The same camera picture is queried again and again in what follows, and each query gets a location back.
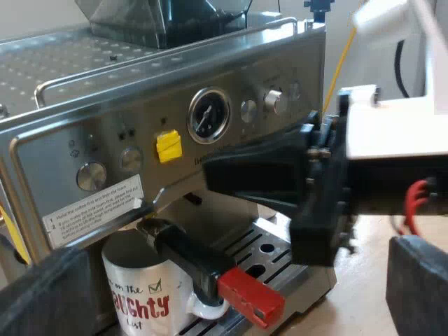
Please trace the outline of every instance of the espresso machine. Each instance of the espresso machine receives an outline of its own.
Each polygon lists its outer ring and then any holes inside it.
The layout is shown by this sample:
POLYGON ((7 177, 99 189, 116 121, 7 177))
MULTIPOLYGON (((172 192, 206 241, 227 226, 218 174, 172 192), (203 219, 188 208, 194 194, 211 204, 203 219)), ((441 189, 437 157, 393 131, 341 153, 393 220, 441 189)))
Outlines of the espresso machine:
MULTIPOLYGON (((104 240, 148 216, 286 298, 267 330, 231 309, 182 335, 268 335, 305 312, 334 269, 294 265, 289 217, 208 190, 202 163, 321 111, 325 24, 248 13, 251 1, 76 2, 89 26, 0 43, 4 235, 32 263, 63 246, 88 251, 98 333, 116 323, 104 240)), ((17 251, 0 254, 9 282, 26 272, 17 251)))

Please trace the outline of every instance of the wooden table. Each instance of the wooden table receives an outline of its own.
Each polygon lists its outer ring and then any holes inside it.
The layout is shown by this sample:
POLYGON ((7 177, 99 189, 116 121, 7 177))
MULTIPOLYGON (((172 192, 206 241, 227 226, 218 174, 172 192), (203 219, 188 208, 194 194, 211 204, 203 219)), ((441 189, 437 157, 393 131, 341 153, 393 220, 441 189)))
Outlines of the wooden table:
MULTIPOLYGON (((422 237, 448 252, 448 217, 418 217, 416 222, 422 237)), ((389 217, 360 216, 354 241, 357 253, 339 252, 336 286, 281 334, 396 336, 385 299, 387 255, 393 235, 389 217)))

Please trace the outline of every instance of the white mug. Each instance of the white mug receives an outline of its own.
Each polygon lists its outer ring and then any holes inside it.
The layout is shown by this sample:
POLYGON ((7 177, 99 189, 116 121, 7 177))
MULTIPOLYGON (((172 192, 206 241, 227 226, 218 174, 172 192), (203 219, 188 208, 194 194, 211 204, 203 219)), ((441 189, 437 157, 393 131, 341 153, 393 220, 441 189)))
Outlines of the white mug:
POLYGON ((218 319, 229 303, 203 304, 193 280, 161 259, 136 230, 118 231, 105 243, 102 258, 121 328, 129 336, 177 335, 195 316, 218 319))

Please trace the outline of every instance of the instruction label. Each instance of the instruction label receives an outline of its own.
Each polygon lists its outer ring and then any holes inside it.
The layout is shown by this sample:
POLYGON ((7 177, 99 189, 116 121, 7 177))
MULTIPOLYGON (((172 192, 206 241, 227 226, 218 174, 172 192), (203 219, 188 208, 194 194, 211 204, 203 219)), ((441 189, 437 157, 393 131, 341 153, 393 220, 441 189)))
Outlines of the instruction label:
POLYGON ((65 245, 138 208, 143 197, 140 175, 135 175, 43 217, 52 247, 65 245))

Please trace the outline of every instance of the pressure gauge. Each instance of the pressure gauge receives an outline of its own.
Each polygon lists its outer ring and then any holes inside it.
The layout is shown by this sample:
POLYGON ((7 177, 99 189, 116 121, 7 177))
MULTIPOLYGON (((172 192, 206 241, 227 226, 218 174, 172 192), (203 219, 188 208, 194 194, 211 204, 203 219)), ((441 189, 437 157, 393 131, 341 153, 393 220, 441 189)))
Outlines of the pressure gauge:
POLYGON ((219 140, 230 123, 230 99, 217 87, 200 90, 191 101, 188 132, 200 144, 219 140))

